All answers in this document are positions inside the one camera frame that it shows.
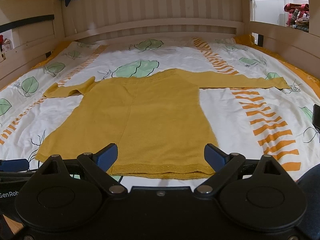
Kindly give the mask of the pile of red clothes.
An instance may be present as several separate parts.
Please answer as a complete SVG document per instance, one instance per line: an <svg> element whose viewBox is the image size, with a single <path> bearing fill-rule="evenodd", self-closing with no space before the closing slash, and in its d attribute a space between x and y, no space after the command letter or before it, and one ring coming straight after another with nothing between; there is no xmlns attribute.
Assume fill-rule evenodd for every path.
<svg viewBox="0 0 320 240"><path fill-rule="evenodd" d="M288 3L284 7L288 13L286 25L294 29L309 32L310 12L308 4Z"/></svg>

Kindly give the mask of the light wooden bed frame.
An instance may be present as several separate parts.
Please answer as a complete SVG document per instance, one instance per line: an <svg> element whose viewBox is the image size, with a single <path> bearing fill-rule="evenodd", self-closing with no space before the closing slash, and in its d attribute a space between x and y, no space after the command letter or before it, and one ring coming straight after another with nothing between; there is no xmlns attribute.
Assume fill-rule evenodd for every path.
<svg viewBox="0 0 320 240"><path fill-rule="evenodd" d="M1 0L1 32L9 32L13 44L1 55L1 87L43 61L64 40L122 40L148 33L256 33L261 46L319 77L319 0L308 0L308 33L256 20L255 1L72 0L65 7L59 0Z"/></svg>

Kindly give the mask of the orange bed sheet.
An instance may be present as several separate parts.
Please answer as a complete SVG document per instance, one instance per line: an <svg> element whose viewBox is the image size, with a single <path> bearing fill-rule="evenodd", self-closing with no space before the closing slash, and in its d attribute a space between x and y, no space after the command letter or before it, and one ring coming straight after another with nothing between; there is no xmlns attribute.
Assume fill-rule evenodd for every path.
<svg viewBox="0 0 320 240"><path fill-rule="evenodd" d="M320 87L319 87L319 79L315 78L308 72L305 72L301 70L300 68L292 65L288 61L286 61L283 57L281 57L279 54L272 52L266 48L260 47L257 44L255 44L254 36L251 34L245 34L236 36L233 38L237 44L241 44L244 46L251 47L253 49L256 49L264 54L267 54L275 59L277 59L281 64L289 68L292 72L294 72L298 77L300 77L317 95L319 98L320 96Z"/></svg>

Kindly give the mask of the white leaf-print duvet cover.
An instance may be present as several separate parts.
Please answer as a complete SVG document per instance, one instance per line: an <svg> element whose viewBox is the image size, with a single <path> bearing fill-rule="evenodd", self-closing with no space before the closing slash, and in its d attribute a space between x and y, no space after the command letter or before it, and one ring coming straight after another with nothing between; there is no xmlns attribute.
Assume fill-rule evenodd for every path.
<svg viewBox="0 0 320 240"><path fill-rule="evenodd" d="M251 39L71 42L1 90L1 160L31 170L110 143L108 174L175 185L211 176L204 147L270 155L294 179L319 164L319 82Z"/></svg>

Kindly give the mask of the mustard yellow knit sweater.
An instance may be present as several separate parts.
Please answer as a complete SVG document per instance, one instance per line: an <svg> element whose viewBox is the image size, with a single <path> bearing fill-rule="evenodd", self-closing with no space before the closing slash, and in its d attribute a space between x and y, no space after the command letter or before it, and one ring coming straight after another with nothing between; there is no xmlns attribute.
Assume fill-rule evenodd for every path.
<svg viewBox="0 0 320 240"><path fill-rule="evenodd" d="M282 77L249 78L216 72L168 69L146 77L91 77L73 86L53 84L49 99L82 96L71 115L39 147L36 159L53 154L75 159L114 143L108 173L165 179L206 178L214 170L204 147L217 139L200 106L201 89L287 88Z"/></svg>

